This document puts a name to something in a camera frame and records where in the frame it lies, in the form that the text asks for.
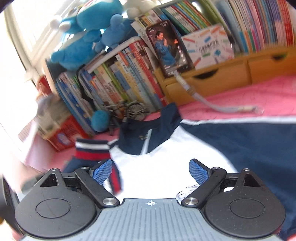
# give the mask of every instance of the drawer handle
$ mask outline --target drawer handle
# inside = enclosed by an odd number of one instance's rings
[[[280,61],[284,58],[287,57],[287,54],[286,53],[283,53],[283,54],[279,54],[279,55],[273,55],[272,58],[275,60],[275,61]]]
[[[207,78],[212,77],[214,74],[217,73],[217,71],[218,71],[218,69],[214,69],[214,70],[211,70],[211,71],[206,72],[206,73],[202,73],[202,74],[195,75],[195,76],[193,76],[193,77],[194,77],[194,78],[197,78],[197,79],[204,80],[204,79],[207,79]]]

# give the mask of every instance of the white cable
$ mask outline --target white cable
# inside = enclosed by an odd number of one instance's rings
[[[188,92],[191,88],[187,84],[187,82],[183,79],[183,77],[178,73],[178,71],[174,71],[173,75],[175,76],[176,80],[182,85],[182,87]],[[255,112],[257,114],[262,115],[264,112],[264,109],[259,108],[258,106],[253,105],[244,105],[244,106],[229,106],[229,107],[222,107],[215,104],[210,103],[205,98],[203,98],[200,94],[194,91],[192,94],[192,97],[202,103],[204,103],[206,106],[219,111],[219,112],[225,112],[225,113],[236,113],[236,112]]]

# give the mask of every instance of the white toy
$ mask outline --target white toy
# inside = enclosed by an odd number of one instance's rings
[[[150,9],[157,6],[157,0],[127,0],[124,4],[124,9],[130,20],[134,20],[135,17],[140,14],[148,12]]]

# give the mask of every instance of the drawer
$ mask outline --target drawer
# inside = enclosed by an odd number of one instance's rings
[[[250,83],[246,64],[243,61],[225,65],[198,75],[194,75],[194,72],[190,71],[190,73],[185,73],[183,78],[203,97],[246,86]],[[177,105],[194,101],[194,98],[179,83],[175,82],[167,85],[166,91],[171,101]]]
[[[296,52],[282,52],[249,59],[248,64],[253,84],[280,75],[296,74]]]

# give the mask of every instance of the metal screw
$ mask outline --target metal screw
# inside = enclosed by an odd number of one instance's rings
[[[107,197],[103,200],[103,203],[105,205],[108,205],[108,206],[111,206],[111,205],[114,205],[116,203],[116,199],[113,198],[113,197]]]
[[[187,205],[195,205],[198,203],[198,200],[195,197],[188,197],[188,198],[185,198],[184,202]]]

